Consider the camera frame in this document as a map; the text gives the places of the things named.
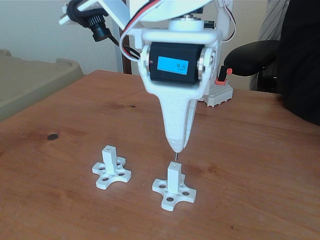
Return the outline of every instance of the metal pin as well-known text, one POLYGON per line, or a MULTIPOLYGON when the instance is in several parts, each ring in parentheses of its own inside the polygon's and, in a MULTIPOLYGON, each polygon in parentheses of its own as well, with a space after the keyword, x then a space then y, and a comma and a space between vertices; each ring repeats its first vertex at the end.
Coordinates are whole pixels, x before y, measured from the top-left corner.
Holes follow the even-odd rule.
POLYGON ((178 160, 178 155, 179 155, 179 153, 177 153, 177 152, 174 154, 174 161, 175 162, 178 160))

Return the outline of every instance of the chair armrest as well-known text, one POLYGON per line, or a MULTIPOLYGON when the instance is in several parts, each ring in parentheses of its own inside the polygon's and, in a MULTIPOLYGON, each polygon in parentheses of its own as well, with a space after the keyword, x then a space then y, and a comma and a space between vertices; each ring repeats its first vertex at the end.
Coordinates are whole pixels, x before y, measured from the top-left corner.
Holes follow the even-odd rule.
POLYGON ((237 76, 252 76, 276 60, 280 41, 255 41, 231 51, 224 60, 224 65, 232 69, 237 76))

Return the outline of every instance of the beige plastic tray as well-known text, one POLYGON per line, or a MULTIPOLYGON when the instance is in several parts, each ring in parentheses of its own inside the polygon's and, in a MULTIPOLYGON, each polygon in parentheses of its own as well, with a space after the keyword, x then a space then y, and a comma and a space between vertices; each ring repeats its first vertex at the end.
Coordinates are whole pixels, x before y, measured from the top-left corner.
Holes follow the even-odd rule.
POLYGON ((0 122, 84 76, 76 61, 26 61, 0 49, 0 122))

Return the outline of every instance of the white cable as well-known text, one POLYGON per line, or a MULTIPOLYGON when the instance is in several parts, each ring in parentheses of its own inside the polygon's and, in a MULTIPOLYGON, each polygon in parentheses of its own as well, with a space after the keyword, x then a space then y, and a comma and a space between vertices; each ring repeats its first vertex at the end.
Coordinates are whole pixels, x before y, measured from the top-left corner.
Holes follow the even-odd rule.
POLYGON ((233 33, 232 33, 232 37, 231 37, 230 39, 227 39, 227 40, 222 41, 223 43, 228 43, 228 42, 230 42, 230 41, 234 38, 234 36, 236 35, 236 32, 237 32, 237 23, 236 23, 236 21, 235 21, 235 19, 234 19, 234 16, 233 16, 232 13, 231 13, 231 11, 230 11, 229 8, 227 7, 226 1, 225 1, 225 0, 222 0, 222 2, 223 2, 223 7, 224 7, 226 13, 229 15, 230 20, 232 21, 232 23, 233 23, 233 25, 234 25, 234 31, 233 31, 233 33))
POLYGON ((132 22, 132 24, 122 33, 121 37, 120 37, 120 41, 119 41, 119 46, 120 46, 120 50, 121 53, 130 61, 133 62, 138 62, 138 59, 135 59, 133 57, 131 57, 130 55, 128 55, 123 48, 123 41, 125 39, 125 37, 127 36, 127 34, 130 32, 130 30, 148 13, 150 13, 152 10, 154 10, 155 8, 157 8, 160 4, 163 3, 163 0, 159 1, 158 3, 156 3, 155 5, 153 5, 152 7, 150 7, 149 9, 147 9, 146 11, 144 11, 143 13, 141 13, 140 16, 137 17, 136 20, 134 20, 132 22))

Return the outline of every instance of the black office chair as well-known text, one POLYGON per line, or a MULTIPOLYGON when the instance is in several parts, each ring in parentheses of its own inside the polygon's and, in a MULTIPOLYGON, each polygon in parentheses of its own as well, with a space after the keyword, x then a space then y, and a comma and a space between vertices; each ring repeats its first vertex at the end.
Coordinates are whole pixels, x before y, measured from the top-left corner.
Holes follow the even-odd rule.
POLYGON ((279 43, 278 40, 265 40, 237 47, 226 56, 223 64, 237 76, 257 75, 256 84, 250 85, 251 90, 276 93, 275 61, 279 43))

